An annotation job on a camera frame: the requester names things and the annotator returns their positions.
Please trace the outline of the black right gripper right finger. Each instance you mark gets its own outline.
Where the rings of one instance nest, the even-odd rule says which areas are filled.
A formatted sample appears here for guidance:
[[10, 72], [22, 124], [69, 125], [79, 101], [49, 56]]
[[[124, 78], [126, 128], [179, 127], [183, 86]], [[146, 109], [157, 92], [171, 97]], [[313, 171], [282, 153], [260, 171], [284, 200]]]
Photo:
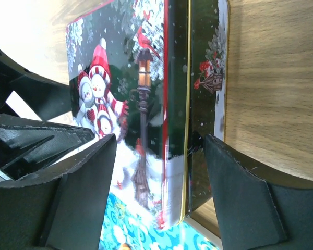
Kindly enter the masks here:
[[313, 249], [313, 181], [204, 139], [224, 249]]

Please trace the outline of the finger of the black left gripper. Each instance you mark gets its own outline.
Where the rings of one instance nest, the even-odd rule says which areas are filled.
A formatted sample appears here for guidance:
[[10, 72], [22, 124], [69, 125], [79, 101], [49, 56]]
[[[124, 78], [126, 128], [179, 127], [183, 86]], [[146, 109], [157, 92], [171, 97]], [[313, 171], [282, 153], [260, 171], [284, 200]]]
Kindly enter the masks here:
[[88, 128], [0, 114], [0, 180], [44, 169], [93, 139]]
[[41, 120], [51, 120], [72, 111], [68, 85], [29, 71], [0, 50], [0, 114], [17, 116], [6, 104], [12, 92], [16, 92]]

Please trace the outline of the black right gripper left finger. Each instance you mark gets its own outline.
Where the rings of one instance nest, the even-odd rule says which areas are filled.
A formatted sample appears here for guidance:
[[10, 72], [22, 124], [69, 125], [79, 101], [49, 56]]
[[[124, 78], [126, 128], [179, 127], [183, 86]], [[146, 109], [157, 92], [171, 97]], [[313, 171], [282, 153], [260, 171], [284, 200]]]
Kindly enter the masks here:
[[98, 249], [116, 137], [0, 182], [0, 249]]

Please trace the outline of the snowman cookie tin lid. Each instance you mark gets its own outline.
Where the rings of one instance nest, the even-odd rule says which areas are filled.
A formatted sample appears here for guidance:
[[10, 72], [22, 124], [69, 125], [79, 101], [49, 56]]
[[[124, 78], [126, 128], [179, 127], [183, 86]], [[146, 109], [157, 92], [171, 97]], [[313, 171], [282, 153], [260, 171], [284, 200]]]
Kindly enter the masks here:
[[116, 136], [110, 191], [159, 230], [185, 214], [187, 1], [104, 1], [66, 27], [74, 123]]

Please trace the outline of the square cookie tin box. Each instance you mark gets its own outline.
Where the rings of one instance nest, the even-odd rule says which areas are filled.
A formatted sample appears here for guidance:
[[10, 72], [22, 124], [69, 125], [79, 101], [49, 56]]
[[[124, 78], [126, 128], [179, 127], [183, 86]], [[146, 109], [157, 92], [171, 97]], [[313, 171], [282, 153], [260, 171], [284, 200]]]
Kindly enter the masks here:
[[211, 197], [204, 137], [225, 137], [228, 1], [191, 2], [187, 213]]

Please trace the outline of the teal floral serving tray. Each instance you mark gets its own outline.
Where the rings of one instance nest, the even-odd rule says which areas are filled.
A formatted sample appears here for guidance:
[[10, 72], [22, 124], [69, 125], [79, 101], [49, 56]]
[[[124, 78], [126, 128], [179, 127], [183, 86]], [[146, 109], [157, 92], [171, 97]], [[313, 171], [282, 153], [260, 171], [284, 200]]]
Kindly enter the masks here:
[[159, 231], [143, 224], [120, 199], [109, 194], [99, 249], [222, 249], [188, 222]]

